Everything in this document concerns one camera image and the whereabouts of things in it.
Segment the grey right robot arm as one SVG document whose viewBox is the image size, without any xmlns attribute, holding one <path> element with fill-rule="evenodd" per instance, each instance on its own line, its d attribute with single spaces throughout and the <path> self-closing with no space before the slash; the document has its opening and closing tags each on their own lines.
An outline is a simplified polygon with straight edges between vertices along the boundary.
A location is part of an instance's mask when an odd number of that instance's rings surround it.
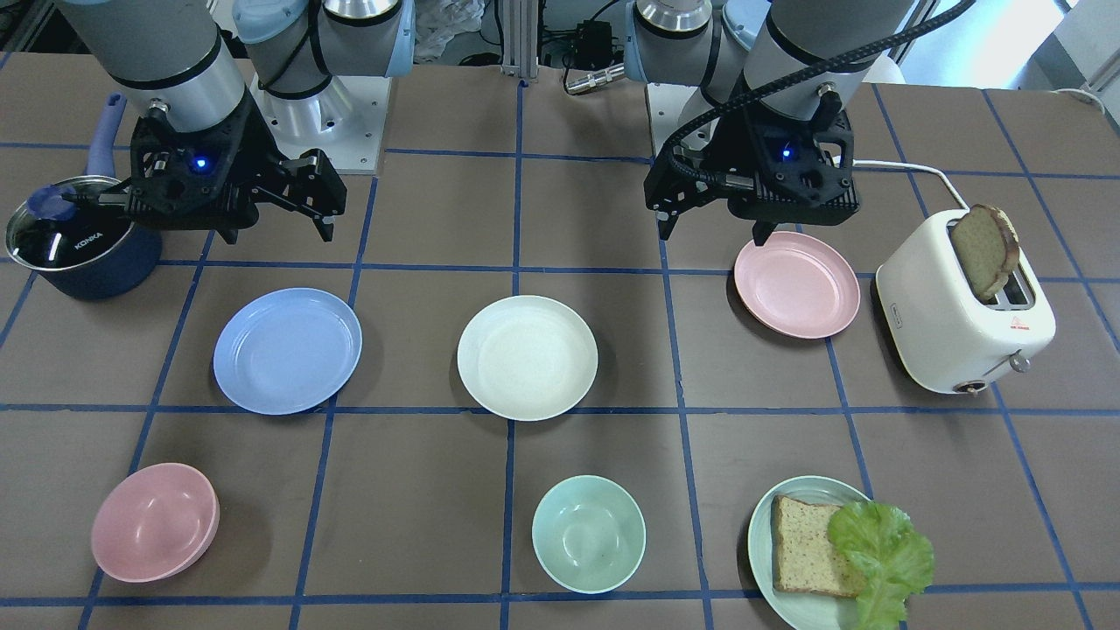
<svg viewBox="0 0 1120 630">
<path fill-rule="evenodd" d="M 347 210 L 333 157 L 360 138 L 344 77 L 396 77 L 416 59 L 412 1 L 236 1 L 248 83 L 204 1 L 60 1 L 101 68 L 140 108 L 119 191 L 80 207 L 161 231 L 255 226 L 260 204 L 330 241 Z"/>
</svg>

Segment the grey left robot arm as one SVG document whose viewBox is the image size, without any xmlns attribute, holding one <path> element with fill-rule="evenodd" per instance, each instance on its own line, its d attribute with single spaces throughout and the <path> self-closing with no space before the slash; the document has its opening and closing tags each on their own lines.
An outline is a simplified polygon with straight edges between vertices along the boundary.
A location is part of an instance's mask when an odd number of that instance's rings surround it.
<svg viewBox="0 0 1120 630">
<path fill-rule="evenodd" d="M 631 1 L 625 75 L 696 94 L 643 184 L 659 237 L 689 210 L 724 200 L 764 244 L 781 224 L 853 216 L 849 100 L 883 50 L 903 41 L 909 1 Z"/>
</svg>

